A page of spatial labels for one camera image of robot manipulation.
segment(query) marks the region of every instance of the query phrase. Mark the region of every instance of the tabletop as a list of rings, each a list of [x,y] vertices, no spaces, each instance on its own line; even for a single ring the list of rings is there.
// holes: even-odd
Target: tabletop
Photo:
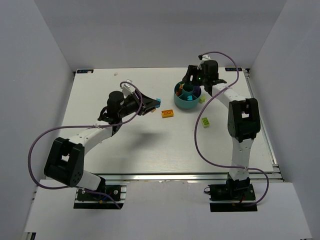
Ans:
[[[189,110],[174,103],[174,87],[186,74],[187,68],[118,68],[94,69],[92,73],[76,73],[63,125],[93,125],[110,92],[121,91],[120,82],[131,80],[148,97],[161,99],[155,112],[137,116],[123,125],[111,138],[93,148],[84,159],[84,169],[96,174],[156,174],[156,173],[221,173],[228,169],[204,162],[194,143],[196,119],[204,104]],[[219,68],[219,78],[228,84],[236,79],[236,72]],[[240,95],[250,98],[244,73],[232,87]],[[210,95],[202,89],[206,101]],[[162,118],[161,111],[172,109],[173,117]],[[204,111],[210,127],[199,123],[199,149],[210,161],[230,165],[232,139],[228,133],[228,109],[218,100]],[[61,137],[69,138],[83,129],[63,129]],[[251,148],[249,166],[272,172],[272,154],[263,129]]]

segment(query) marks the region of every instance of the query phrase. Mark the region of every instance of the block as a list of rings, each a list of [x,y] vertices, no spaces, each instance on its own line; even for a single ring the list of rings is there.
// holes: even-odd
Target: block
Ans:
[[[162,118],[169,118],[174,116],[174,111],[172,109],[161,111]]]
[[[202,123],[202,126],[203,126],[204,128],[210,127],[209,120],[208,120],[208,118],[206,118],[206,117],[201,118],[201,123]]]
[[[199,97],[199,103],[203,104],[205,101],[206,101],[206,97],[205,96]]]
[[[157,100],[158,102],[161,103],[161,99],[160,98],[156,98],[155,100]],[[160,108],[160,104],[155,106],[156,109]]]

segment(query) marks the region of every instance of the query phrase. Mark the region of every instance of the orange block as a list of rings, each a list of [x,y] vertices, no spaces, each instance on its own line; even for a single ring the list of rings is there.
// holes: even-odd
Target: orange block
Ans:
[[[161,111],[162,118],[169,118],[174,116],[174,111],[172,109]]]

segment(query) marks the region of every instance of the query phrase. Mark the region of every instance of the robotic arm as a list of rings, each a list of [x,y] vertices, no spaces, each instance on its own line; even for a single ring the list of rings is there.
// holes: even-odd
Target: robotic arm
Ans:
[[[122,125],[122,118],[132,113],[143,116],[161,104],[157,100],[141,95],[142,99],[128,84],[122,86],[122,92],[111,92],[107,106],[101,110],[95,123],[96,128],[88,128],[67,139],[58,137],[54,140],[44,167],[44,174],[72,188],[102,192],[106,181],[84,170],[85,155],[97,144],[115,135]]]
[[[198,66],[189,65],[183,81],[193,86],[204,86],[204,90],[211,96],[228,87],[223,79],[219,79],[218,63],[208,55],[199,56]],[[228,108],[227,128],[232,137],[232,166],[248,168],[250,150],[261,129],[258,102],[255,98],[245,98],[231,88],[218,95],[217,99]],[[231,199],[243,196],[250,187],[249,172],[247,169],[231,168],[228,172],[226,190],[221,194],[229,195]]]

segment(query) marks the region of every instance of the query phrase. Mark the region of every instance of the green block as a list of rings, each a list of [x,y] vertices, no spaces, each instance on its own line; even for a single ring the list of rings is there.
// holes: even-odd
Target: green block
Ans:
[[[206,97],[205,96],[199,97],[199,103],[203,104],[205,101],[206,101]]]
[[[202,126],[203,126],[204,128],[210,127],[209,120],[208,120],[208,118],[206,118],[206,117],[201,118],[201,123],[202,123]]]

